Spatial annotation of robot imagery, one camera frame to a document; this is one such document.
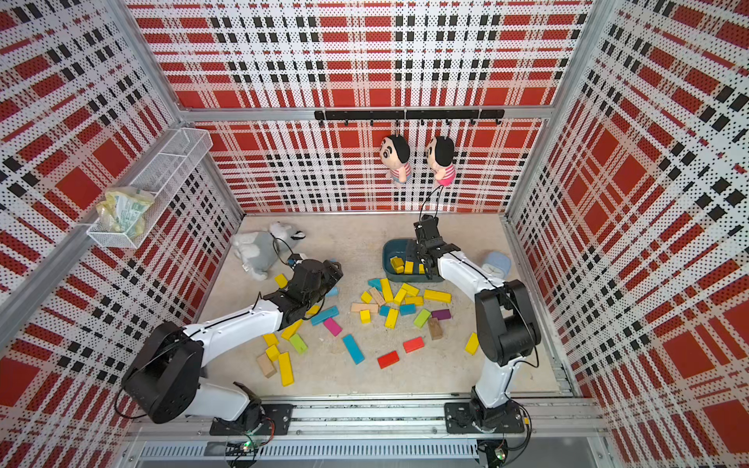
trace cartoon boy doll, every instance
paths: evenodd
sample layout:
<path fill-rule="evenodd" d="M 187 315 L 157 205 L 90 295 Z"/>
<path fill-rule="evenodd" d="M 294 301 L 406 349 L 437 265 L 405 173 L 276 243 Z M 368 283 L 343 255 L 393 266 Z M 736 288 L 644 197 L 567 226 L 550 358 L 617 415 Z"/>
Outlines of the cartoon boy doll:
<path fill-rule="evenodd" d="M 410 148 L 406 138 L 400 135 L 386 136 L 380 146 L 380 159 L 390 168 L 395 182 L 406 183 L 411 178 Z"/>
<path fill-rule="evenodd" d="M 426 147 L 426 162 L 441 186 L 447 187 L 455 180 L 454 153 L 455 143 L 444 136 L 435 136 Z"/>

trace teal plastic bin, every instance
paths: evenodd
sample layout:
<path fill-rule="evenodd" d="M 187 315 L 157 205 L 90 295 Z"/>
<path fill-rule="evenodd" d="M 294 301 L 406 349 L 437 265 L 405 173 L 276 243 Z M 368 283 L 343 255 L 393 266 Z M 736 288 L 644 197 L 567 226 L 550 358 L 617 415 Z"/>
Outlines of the teal plastic bin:
<path fill-rule="evenodd" d="M 382 248 L 382 269 L 385 276 L 396 283 L 441 283 L 442 276 L 433 275 L 427 279 L 426 275 L 399 275 L 390 264 L 390 258 L 400 257 L 403 261 L 412 261 L 413 268 L 418 271 L 420 260 L 416 256 L 416 239 L 391 239 L 385 242 Z"/>

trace snack package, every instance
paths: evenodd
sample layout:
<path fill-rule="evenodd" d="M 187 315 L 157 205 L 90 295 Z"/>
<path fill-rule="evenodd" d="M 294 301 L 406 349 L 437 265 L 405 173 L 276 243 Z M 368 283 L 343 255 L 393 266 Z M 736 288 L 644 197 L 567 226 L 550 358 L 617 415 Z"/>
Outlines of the snack package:
<path fill-rule="evenodd" d="M 143 234 L 143 213 L 154 204 L 153 194 L 135 187 L 114 187 L 96 205 L 99 220 L 109 232 L 124 232 L 130 239 Z"/>

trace plaid wall panel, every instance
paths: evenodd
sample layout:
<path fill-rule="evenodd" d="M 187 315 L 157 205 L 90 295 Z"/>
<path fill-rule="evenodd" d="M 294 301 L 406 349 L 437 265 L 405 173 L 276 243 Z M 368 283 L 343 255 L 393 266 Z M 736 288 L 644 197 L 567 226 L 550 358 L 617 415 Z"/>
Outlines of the plaid wall panel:
<path fill-rule="evenodd" d="M 139 249 L 83 255 L 0 357 L 0 466 L 118 459 L 122 374 L 156 325 L 193 321 L 237 227 L 198 166 Z"/>
<path fill-rule="evenodd" d="M 170 124 L 98 1 L 0 7 L 0 302 Z"/>
<path fill-rule="evenodd" d="M 458 176 L 440 209 L 504 211 L 541 128 L 540 120 L 399 122 L 203 122 L 210 154 L 247 213 L 418 210 L 434 186 L 424 149 L 435 135 L 455 142 Z M 411 148 L 413 177 L 392 182 L 382 139 L 398 130 Z M 435 203 L 426 207 L 435 208 Z"/>
<path fill-rule="evenodd" d="M 592 0 L 126 0 L 188 108 L 549 104 Z"/>
<path fill-rule="evenodd" d="M 630 467 L 749 464 L 749 3 L 620 2 L 514 222 Z"/>

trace gray plush dog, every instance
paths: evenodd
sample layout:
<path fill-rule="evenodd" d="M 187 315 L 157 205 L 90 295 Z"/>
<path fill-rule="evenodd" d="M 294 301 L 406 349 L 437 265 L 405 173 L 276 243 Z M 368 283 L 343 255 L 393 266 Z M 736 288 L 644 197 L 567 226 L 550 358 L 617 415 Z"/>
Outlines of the gray plush dog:
<path fill-rule="evenodd" d="M 283 254 L 289 249 L 294 249 L 302 239 L 304 239 L 302 231 L 291 225 L 274 222 L 268 231 L 246 232 L 231 236 L 231 244 L 234 246 L 234 254 L 242 261 L 242 268 L 253 279 L 262 281 L 267 279 L 268 270 L 278 260 L 273 243 L 276 243 L 279 254 Z"/>

